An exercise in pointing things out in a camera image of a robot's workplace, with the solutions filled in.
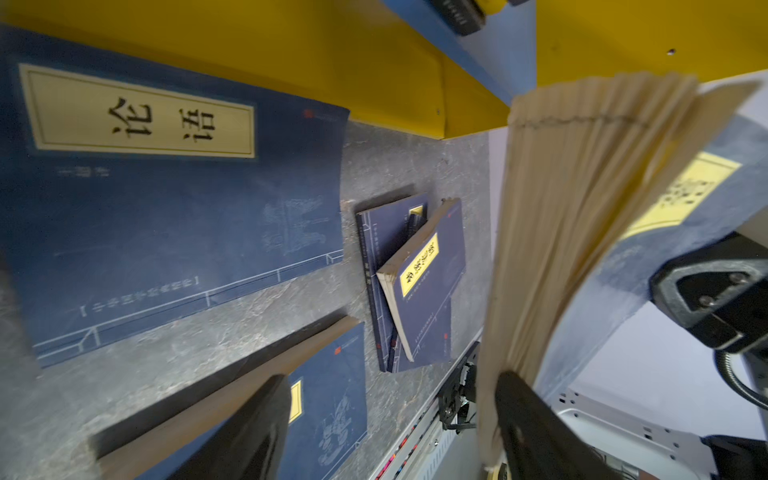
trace cable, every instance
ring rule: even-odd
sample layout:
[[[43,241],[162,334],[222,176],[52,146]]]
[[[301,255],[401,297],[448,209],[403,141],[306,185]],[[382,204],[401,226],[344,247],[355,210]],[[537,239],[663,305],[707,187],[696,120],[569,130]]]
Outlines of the cable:
[[[750,387],[744,385],[741,380],[733,372],[733,368],[730,365],[730,354],[723,350],[715,350],[714,354],[715,366],[717,372],[723,377],[723,381],[733,389],[734,392],[741,395],[746,400],[749,400],[753,404],[759,406],[763,410],[768,410],[768,397],[760,395]]]

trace yellow shelf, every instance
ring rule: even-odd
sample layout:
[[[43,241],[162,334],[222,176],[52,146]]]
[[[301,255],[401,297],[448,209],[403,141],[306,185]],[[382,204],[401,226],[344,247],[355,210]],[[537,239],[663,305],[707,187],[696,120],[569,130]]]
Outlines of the yellow shelf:
[[[3,20],[426,137],[506,122],[500,100],[378,0],[9,0]]]
[[[640,70],[710,81],[768,68],[764,0],[538,0],[536,14],[539,85]]]

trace stack of books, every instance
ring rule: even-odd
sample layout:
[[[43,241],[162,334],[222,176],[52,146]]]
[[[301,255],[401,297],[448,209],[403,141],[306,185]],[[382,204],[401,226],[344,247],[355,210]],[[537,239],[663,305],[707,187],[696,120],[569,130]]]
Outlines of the stack of books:
[[[451,360],[451,295],[465,271],[462,204],[427,217],[425,194],[357,214],[379,368]]]

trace marble surface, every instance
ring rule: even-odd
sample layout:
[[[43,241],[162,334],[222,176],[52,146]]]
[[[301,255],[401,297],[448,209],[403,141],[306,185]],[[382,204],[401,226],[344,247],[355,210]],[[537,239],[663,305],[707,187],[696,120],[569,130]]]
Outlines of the marble surface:
[[[449,364],[379,371],[354,212],[425,191],[463,202],[467,271],[452,298],[452,351],[478,332],[491,279],[488,135],[434,141],[350,123],[341,210],[344,261],[41,370],[0,265],[0,478],[99,478],[94,435],[318,319],[366,325],[368,436],[334,478],[368,478]]]

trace book title label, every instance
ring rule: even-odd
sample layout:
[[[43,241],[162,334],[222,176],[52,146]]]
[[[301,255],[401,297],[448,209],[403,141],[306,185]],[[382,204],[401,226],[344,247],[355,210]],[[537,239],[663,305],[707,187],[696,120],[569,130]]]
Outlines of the book title label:
[[[440,246],[437,241],[437,233],[435,233],[410,265],[400,274],[400,287],[402,288],[403,297],[408,295],[411,288],[416,285],[419,278],[429,268],[429,264],[438,256],[438,253],[440,253]]]
[[[735,161],[699,153],[648,212],[630,225],[622,238],[680,225],[739,167],[741,164]]]
[[[303,412],[301,380],[299,380],[290,387],[290,416],[288,417],[288,423],[292,423],[293,420],[298,419]]]
[[[254,108],[19,64],[39,150],[255,158]]]

